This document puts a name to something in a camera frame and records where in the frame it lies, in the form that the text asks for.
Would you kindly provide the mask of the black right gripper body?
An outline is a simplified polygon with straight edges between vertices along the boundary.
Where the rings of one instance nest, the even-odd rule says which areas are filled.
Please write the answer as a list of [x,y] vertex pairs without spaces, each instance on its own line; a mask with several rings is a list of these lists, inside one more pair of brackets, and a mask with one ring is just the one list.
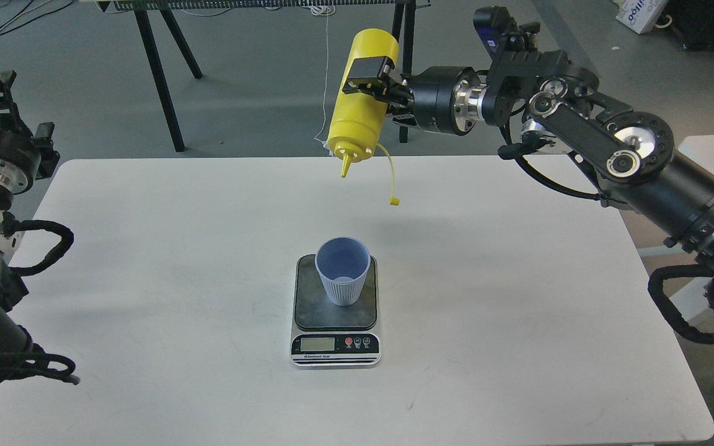
[[469,97],[481,90],[471,67],[430,67],[406,79],[413,98],[402,114],[402,126],[431,133],[464,136],[478,118],[469,114]]

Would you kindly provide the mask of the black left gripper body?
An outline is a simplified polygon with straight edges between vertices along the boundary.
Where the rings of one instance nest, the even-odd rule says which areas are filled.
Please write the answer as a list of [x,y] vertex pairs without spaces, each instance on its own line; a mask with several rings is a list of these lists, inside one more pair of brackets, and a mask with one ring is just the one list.
[[0,186],[19,195],[34,186],[35,181],[50,178],[60,161],[42,163],[32,144],[33,136],[0,129]]

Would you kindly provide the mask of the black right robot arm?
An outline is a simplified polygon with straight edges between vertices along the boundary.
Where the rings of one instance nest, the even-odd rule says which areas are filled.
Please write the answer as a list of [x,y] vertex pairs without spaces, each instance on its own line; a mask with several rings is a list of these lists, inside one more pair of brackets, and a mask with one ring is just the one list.
[[392,76],[397,35],[365,29],[353,40],[327,146],[341,172],[371,158],[386,118],[463,136],[478,122],[505,140],[498,155],[561,194],[642,214],[664,245],[693,265],[654,270],[647,290],[675,333],[714,345],[714,175],[676,150],[671,127],[598,90],[597,76],[564,51],[541,53],[538,22],[519,25],[501,6],[474,12],[491,65],[431,67]]

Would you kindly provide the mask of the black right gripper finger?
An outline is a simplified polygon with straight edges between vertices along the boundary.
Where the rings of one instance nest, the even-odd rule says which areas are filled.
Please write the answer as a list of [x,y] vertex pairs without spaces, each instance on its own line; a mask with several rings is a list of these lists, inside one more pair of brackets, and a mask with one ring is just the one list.
[[400,127],[413,127],[413,105],[402,105],[399,103],[389,103],[386,108],[386,118],[393,121]]
[[362,93],[382,103],[409,103],[409,89],[391,77],[395,69],[388,56],[356,58],[346,74],[344,94]]

